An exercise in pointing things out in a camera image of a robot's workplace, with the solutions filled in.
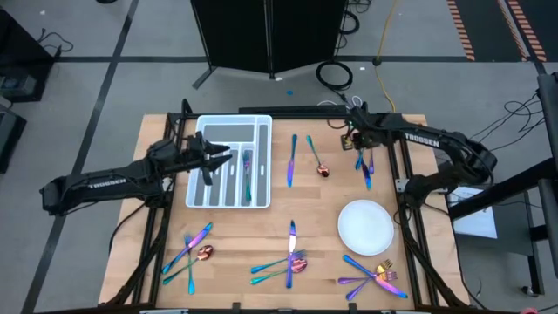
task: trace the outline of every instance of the spoon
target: spoon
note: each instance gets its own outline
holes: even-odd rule
[[[298,274],[299,272],[305,270],[306,266],[308,266],[308,261],[307,260],[296,259],[296,260],[293,261],[293,266],[291,267],[291,269],[293,270],[293,273]],[[271,277],[277,276],[277,275],[281,275],[281,274],[284,274],[286,272],[287,272],[286,269],[285,270],[279,270],[279,271],[276,271],[276,272],[271,273],[271,274],[266,275],[266,276],[259,276],[259,277],[256,277],[256,278],[252,278],[252,280],[250,280],[250,283],[259,284],[259,283],[261,283],[262,281],[264,281],[268,278],[271,278]]]
[[[316,160],[317,160],[316,171],[324,178],[329,177],[330,170],[320,161],[320,158],[317,156],[316,149],[314,148],[314,144],[312,144],[312,138],[309,135],[306,135],[306,140],[308,141],[310,148],[312,148],[312,153],[314,153],[314,156],[316,156]]]
[[[165,278],[165,280],[163,280],[163,284],[168,284],[171,282],[171,280],[173,280],[176,276],[178,276],[178,274],[180,274],[182,271],[186,270],[187,268],[191,267],[192,265],[194,265],[196,262],[198,261],[205,261],[207,260],[214,252],[214,249],[211,245],[204,245],[201,247],[201,249],[198,251],[198,257],[196,257],[191,263],[189,263],[188,265],[182,267],[179,271],[175,272],[174,274],[172,274],[171,276],[168,276],[167,278]]]

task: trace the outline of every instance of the wooden table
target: wooden table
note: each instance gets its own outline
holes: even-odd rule
[[[148,146],[162,138],[165,118],[165,115],[144,117],[134,154],[135,160],[143,158]],[[425,124],[424,115],[407,115],[405,118],[413,123]],[[331,122],[334,125],[342,124],[341,121]],[[195,120],[188,120],[185,135],[193,133],[194,129]],[[196,234],[208,222],[213,222],[214,227],[202,243],[212,244],[215,254],[206,262],[195,265],[194,295],[187,294],[185,272],[169,285],[160,287],[157,307],[227,309],[233,302],[240,302],[243,309],[347,309],[345,295],[356,285],[339,285],[336,280],[341,276],[363,275],[342,260],[343,254],[349,254],[370,269],[386,258],[391,259],[393,269],[398,273],[398,280],[393,284],[410,295],[407,299],[401,299],[381,290],[374,283],[368,284],[352,301],[357,304],[359,310],[413,309],[405,249],[397,224],[394,224],[396,230],[390,248],[379,256],[357,256],[343,245],[338,236],[337,218],[341,209],[350,201],[373,200],[382,205],[390,215],[397,211],[387,148],[374,148],[376,173],[372,176],[374,187],[372,191],[368,191],[362,173],[354,168],[357,153],[341,150],[339,135],[342,132],[329,128],[324,120],[274,119],[272,202],[269,208],[187,208],[185,195],[188,174],[179,174],[164,264],[184,248],[185,233]],[[294,186],[287,188],[285,178],[293,133],[298,133],[300,139],[306,134],[312,135],[320,157],[330,168],[330,178],[324,179],[316,173],[316,162],[309,146],[304,140],[299,140]],[[396,145],[396,150],[399,171],[403,172],[399,145]],[[415,174],[431,174],[438,171],[431,148],[409,143],[409,151]],[[427,202],[446,209],[441,195],[430,195]],[[140,201],[124,200],[120,220],[139,205]],[[427,208],[423,208],[422,215],[432,265],[455,294],[467,302],[468,296],[461,282],[449,218]],[[146,217],[147,210],[144,209],[126,222],[114,239],[100,302],[113,297],[137,266]],[[269,279],[256,286],[251,285],[251,267],[285,257],[291,219],[296,221],[296,248],[308,251],[308,268],[303,273],[295,274],[294,287],[291,290],[285,289],[284,276]],[[186,260],[184,257],[177,268],[184,265]],[[428,304],[424,273],[420,265],[417,265],[423,303]],[[285,265],[277,266],[271,268],[271,271],[284,267]],[[151,283],[152,275],[153,269],[150,269],[146,273],[147,284],[143,289],[142,301],[147,300],[148,284]]]

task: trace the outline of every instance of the cutlery tray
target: cutlery tray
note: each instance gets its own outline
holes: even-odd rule
[[[233,157],[211,174],[206,186],[199,169],[188,179],[186,206],[190,208],[266,208],[271,203],[271,126],[268,115],[202,115],[196,132],[215,144],[230,146]],[[249,167],[242,155],[248,152]],[[246,198],[247,175],[251,200]]]

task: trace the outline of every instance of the concrete floor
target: concrete floor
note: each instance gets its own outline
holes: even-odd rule
[[[65,56],[111,56],[132,0],[110,5],[94,1],[2,0],[0,4],[34,37],[42,27],[58,31],[75,49]],[[464,56],[445,0],[417,5],[399,1],[385,42],[387,55]],[[341,55],[372,55],[378,48],[382,24],[391,0],[375,0],[360,15],[361,31]],[[435,37],[423,34],[435,32]],[[188,1],[139,0],[123,56],[201,56],[203,49]],[[385,112],[389,104],[367,63],[346,63],[354,72],[348,95],[359,95],[371,111]],[[60,63],[52,70],[38,103],[15,104],[28,121],[7,174],[0,177],[0,309],[17,313],[35,274],[53,218],[41,210],[37,192],[46,182],[71,172],[99,89],[109,64]],[[558,64],[546,64],[547,72]],[[199,90],[191,85],[207,69],[204,64],[118,64],[83,171],[117,167],[133,155],[141,117],[176,112],[187,98],[197,113],[234,113],[242,106],[313,105],[336,100],[315,78],[316,66],[281,73],[281,82],[267,77],[218,69]],[[424,113],[429,125],[472,135],[506,112],[509,100],[527,100],[537,88],[530,63],[384,63],[379,68],[385,87],[401,113]],[[329,70],[326,79],[343,79]],[[286,91],[293,91],[289,96]],[[519,118],[485,140],[496,147],[518,137]],[[544,126],[512,147],[496,152],[497,181],[550,156]],[[536,191],[533,203],[537,203]],[[119,201],[100,203],[67,217],[57,251],[39,296],[36,311],[94,306],[105,274],[107,246],[116,226]],[[537,222],[542,214],[534,212]],[[483,284],[480,301],[497,310],[548,306],[558,299],[558,280],[548,245],[540,245],[547,295],[533,299],[518,292],[528,284],[527,260],[521,256],[459,246],[464,277],[471,290]]]

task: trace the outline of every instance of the knife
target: knife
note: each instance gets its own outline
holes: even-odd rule
[[[287,168],[287,186],[289,186],[289,188],[293,186],[293,176],[295,175],[296,139],[296,134],[293,134],[293,150],[290,153],[289,167]]]
[[[378,277],[376,274],[374,274],[373,272],[367,270],[363,265],[359,264],[357,261],[355,261],[354,259],[352,259],[352,257],[348,256],[348,255],[343,255],[343,260],[346,261],[347,263],[353,265],[355,268],[357,268],[358,270],[362,271],[363,273],[365,273],[366,275],[374,278],[374,280],[376,280],[376,283],[379,284],[382,288],[388,290],[389,292],[393,293],[394,295],[398,296],[398,297],[402,297],[402,298],[408,298],[407,294],[404,293],[403,291],[399,290],[398,288],[396,288],[395,286],[391,285],[390,283],[382,280],[380,277]]]
[[[295,221],[290,221],[289,236],[289,265],[287,266],[287,289],[293,287],[293,252],[296,246],[296,226]]]
[[[209,230],[211,230],[212,227],[213,223],[208,223],[208,225],[202,231],[200,231],[200,233],[194,239],[192,239],[192,241],[179,253],[179,255],[177,255],[170,263],[165,265],[162,270],[163,275],[165,275],[187,252],[189,252],[190,249],[200,244],[201,240],[203,240],[203,238],[208,235]]]

